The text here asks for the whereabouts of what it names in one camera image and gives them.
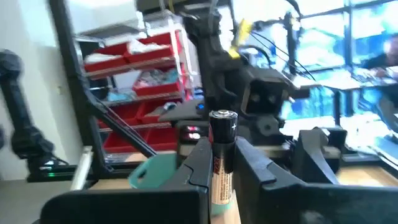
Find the white wall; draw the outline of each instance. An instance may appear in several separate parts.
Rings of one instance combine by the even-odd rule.
[[[54,143],[58,157],[76,164],[82,144],[47,1],[3,1],[0,18],[9,21],[0,24],[0,29],[7,31],[0,36],[0,48],[15,52],[24,63],[21,86],[33,122]],[[3,99],[0,104],[0,123],[8,138],[0,152],[1,178],[24,179],[25,162],[10,151],[13,127]]]
[[[137,19],[134,0],[66,0],[72,26],[80,33]]]

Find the desk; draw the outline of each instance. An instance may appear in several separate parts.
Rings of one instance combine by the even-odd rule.
[[[321,84],[315,80],[298,75],[294,76],[290,81],[292,81],[293,85],[299,89],[309,89],[321,86]]]
[[[380,78],[377,80],[373,80],[371,82],[360,83],[352,78],[346,78],[346,77],[322,80],[319,81],[319,83],[334,92],[333,116],[335,119],[335,124],[338,126],[340,126],[340,117],[341,117],[341,108],[340,108],[341,93],[350,93],[354,90],[360,90],[365,88],[387,87],[397,84],[397,82],[391,78]]]

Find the window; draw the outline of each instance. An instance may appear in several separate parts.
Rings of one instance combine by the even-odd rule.
[[[224,50],[228,50],[231,47],[231,42],[234,38],[231,30],[233,27],[233,21],[231,16],[231,11],[228,6],[221,6],[217,8],[218,12],[221,14],[220,20],[220,42]]]
[[[297,49],[297,60],[308,70],[344,64],[344,21],[342,14],[302,20],[304,32]]]
[[[398,2],[390,2],[353,12],[353,63],[383,53],[391,34],[398,32]]]
[[[344,68],[346,62],[348,65],[354,64],[357,66],[365,60],[383,53],[388,48],[390,36],[398,33],[398,22],[396,19],[398,1],[296,1],[300,6],[301,13],[306,15],[305,19],[302,19],[303,32],[296,51],[297,60],[311,71],[317,80],[329,79],[344,73],[341,70],[336,70],[336,67]],[[278,1],[278,3],[261,1],[262,3],[260,4],[238,2],[241,2],[241,5],[235,11],[240,11],[241,14],[249,14],[248,16],[252,21],[278,19],[283,17],[286,11],[293,11],[292,6],[286,1]],[[333,10],[333,13],[326,13],[321,16],[316,15],[330,10]],[[352,36],[346,37],[347,31],[350,31]],[[262,30],[260,34],[287,52],[287,32],[281,23]],[[284,69],[287,65],[285,61],[288,56],[280,50],[276,50],[268,41],[259,37],[258,39],[266,45],[264,50],[269,54],[271,63],[275,62],[272,67],[277,70]],[[247,43],[262,47],[252,37],[248,39]],[[351,62],[348,61],[349,58],[346,58],[349,55],[353,56]],[[258,60],[257,65],[267,67],[267,62],[262,58]],[[324,70],[326,68],[330,69],[325,72],[317,72],[319,69]],[[333,93],[326,88],[322,88],[322,90],[314,89],[311,91],[309,99],[297,100],[293,104],[286,103],[281,115],[287,119],[332,115],[332,96]],[[358,97],[358,92],[341,97],[342,114],[345,114],[345,112],[351,113],[350,111],[361,112],[356,109]]]
[[[312,74],[317,80],[346,75],[342,69],[329,70]],[[341,101],[342,110],[345,109],[344,100]],[[317,116],[333,115],[333,92],[327,88],[315,88],[310,91],[310,98],[296,100],[294,103],[285,102],[281,117],[284,119],[313,118]]]
[[[300,11],[303,15],[311,15],[319,12],[326,12],[344,6],[343,0],[297,0]]]

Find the battery label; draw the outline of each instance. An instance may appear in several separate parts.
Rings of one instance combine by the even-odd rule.
[[[228,204],[232,197],[233,172],[227,174],[223,159],[214,157],[213,179],[211,181],[211,202],[218,205]]]

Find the black stand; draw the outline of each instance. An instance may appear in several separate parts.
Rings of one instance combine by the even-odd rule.
[[[12,151],[20,159],[27,159],[30,175],[36,175],[42,170],[51,169],[45,165],[49,161],[55,165],[58,162],[52,154],[54,145],[43,137],[30,120],[17,81],[21,70],[21,59],[16,54],[9,50],[0,52],[0,86],[14,125]]]
[[[292,76],[296,75],[296,40],[297,35],[293,30],[292,14],[288,12],[284,17],[284,27],[287,31],[287,52],[289,54],[289,72]]]

